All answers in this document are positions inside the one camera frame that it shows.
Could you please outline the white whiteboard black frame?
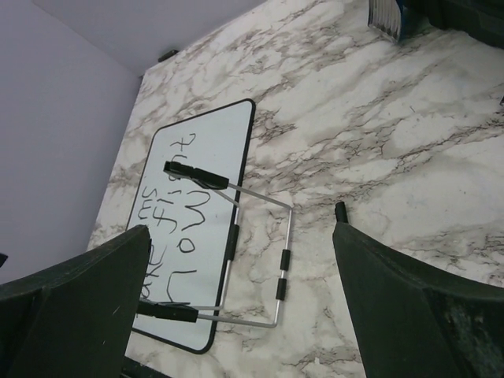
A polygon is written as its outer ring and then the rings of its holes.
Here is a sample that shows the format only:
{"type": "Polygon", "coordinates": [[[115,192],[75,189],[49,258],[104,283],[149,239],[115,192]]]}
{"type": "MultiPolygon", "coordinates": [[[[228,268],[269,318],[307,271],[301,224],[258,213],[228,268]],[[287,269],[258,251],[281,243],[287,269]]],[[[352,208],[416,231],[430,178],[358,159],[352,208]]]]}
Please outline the white whiteboard black frame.
{"type": "Polygon", "coordinates": [[[241,196],[277,200],[243,186],[256,110],[249,98],[154,133],[128,226],[145,225],[150,260],[133,328],[195,354],[213,344],[219,323],[275,328],[287,293],[291,248],[280,255],[272,319],[223,315],[245,213],[241,196]]]}

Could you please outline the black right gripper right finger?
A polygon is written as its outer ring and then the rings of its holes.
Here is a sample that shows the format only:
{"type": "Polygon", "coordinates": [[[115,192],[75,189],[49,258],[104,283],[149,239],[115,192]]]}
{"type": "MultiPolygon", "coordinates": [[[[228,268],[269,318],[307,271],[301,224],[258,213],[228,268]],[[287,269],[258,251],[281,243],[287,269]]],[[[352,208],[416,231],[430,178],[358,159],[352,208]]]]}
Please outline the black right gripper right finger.
{"type": "Polygon", "coordinates": [[[501,377],[503,289],[339,222],[335,259],[368,377],[501,377]]]}

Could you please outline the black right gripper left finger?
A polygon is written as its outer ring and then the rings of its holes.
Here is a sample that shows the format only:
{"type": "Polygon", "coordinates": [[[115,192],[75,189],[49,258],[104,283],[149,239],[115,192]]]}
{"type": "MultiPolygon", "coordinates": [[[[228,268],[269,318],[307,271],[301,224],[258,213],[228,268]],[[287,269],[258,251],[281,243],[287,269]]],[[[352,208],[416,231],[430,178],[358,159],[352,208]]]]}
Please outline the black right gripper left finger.
{"type": "Polygon", "coordinates": [[[3,377],[118,377],[150,257],[135,226],[1,285],[3,377]]]}

